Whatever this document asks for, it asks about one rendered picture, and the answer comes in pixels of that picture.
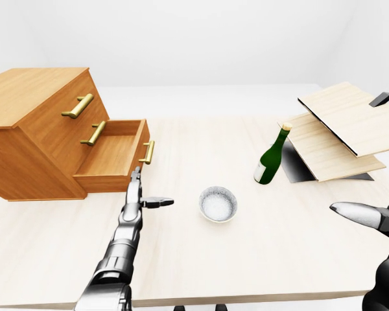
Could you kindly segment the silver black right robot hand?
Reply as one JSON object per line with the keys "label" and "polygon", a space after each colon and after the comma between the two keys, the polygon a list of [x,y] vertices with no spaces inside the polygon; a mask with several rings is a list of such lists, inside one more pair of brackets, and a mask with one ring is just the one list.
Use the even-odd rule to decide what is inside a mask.
{"label": "silver black right robot hand", "polygon": [[384,208],[363,203],[335,202],[329,208],[344,218],[376,229],[389,238],[389,206]]}

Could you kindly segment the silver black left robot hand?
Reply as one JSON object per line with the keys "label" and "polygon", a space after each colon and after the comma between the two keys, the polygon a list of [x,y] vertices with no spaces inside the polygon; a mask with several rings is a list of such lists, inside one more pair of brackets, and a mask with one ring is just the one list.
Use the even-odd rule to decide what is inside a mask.
{"label": "silver black left robot hand", "polygon": [[159,207],[172,205],[172,198],[151,196],[142,197],[141,168],[137,166],[131,173],[131,180],[128,184],[125,205],[119,217],[120,223],[131,224],[142,218],[141,209],[157,209]]}

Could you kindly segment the open wooden drawer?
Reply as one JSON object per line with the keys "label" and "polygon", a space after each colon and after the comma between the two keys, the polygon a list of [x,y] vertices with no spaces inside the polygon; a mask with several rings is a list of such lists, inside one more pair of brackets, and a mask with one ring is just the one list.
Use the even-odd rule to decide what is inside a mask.
{"label": "open wooden drawer", "polygon": [[124,192],[150,140],[145,119],[108,121],[74,179],[88,193]]}

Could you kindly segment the wooden drawer front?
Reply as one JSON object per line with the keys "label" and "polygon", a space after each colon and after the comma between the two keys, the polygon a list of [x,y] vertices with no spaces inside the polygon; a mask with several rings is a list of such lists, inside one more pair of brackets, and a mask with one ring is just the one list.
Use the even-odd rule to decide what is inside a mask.
{"label": "wooden drawer front", "polygon": [[[63,116],[63,112],[72,111],[80,101],[78,97],[93,95],[93,100],[80,115],[73,119]],[[92,133],[92,124],[109,119],[101,97],[88,70],[78,75],[52,97],[29,113],[19,127],[31,138],[46,146],[54,144],[80,144]]]}
{"label": "wooden drawer front", "polygon": [[58,116],[40,129],[40,143],[63,172],[72,176],[89,153],[90,146],[81,144],[88,140],[96,128],[93,124],[107,121],[109,116],[70,117]]}

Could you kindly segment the wooden cabinet with drawers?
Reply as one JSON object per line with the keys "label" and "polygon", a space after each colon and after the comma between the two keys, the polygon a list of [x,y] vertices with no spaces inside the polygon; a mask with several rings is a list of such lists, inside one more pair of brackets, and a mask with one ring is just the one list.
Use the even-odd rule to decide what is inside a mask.
{"label": "wooden cabinet with drawers", "polygon": [[19,127],[29,113],[85,70],[15,68],[0,73],[0,197],[9,201],[73,200],[90,194],[74,179],[77,171],[72,176],[63,172],[43,145]]}

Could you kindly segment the pale wooden board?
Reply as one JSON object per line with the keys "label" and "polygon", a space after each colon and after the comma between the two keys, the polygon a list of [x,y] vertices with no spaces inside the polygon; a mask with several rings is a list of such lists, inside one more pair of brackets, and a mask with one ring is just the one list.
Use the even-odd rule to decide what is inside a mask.
{"label": "pale wooden board", "polygon": [[278,119],[292,125],[288,140],[317,181],[329,181],[385,168],[374,155],[356,157],[315,116]]}
{"label": "pale wooden board", "polygon": [[356,157],[389,151],[389,103],[373,107],[374,99],[349,82],[298,97]]}

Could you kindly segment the speckled grey white bowl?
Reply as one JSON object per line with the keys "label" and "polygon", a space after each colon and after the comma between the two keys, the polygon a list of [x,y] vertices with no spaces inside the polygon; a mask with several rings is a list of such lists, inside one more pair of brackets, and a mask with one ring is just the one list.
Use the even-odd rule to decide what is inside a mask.
{"label": "speckled grey white bowl", "polygon": [[204,189],[198,204],[202,215],[215,223],[229,222],[236,215],[238,206],[234,194],[219,186]]}

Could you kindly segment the green glass bottle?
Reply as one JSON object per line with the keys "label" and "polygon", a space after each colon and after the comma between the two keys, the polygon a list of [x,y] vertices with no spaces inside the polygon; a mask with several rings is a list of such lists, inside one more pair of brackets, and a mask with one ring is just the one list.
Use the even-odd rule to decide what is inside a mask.
{"label": "green glass bottle", "polygon": [[283,145],[291,129],[291,123],[283,123],[274,144],[259,159],[253,173],[254,180],[259,184],[267,185],[274,178],[281,164]]}

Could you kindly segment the small black block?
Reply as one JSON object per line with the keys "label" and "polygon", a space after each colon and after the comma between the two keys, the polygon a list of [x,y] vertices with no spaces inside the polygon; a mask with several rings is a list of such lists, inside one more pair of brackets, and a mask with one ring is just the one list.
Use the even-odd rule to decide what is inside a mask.
{"label": "small black block", "polygon": [[389,92],[382,92],[379,96],[374,98],[369,105],[373,108],[382,106],[389,102]]}

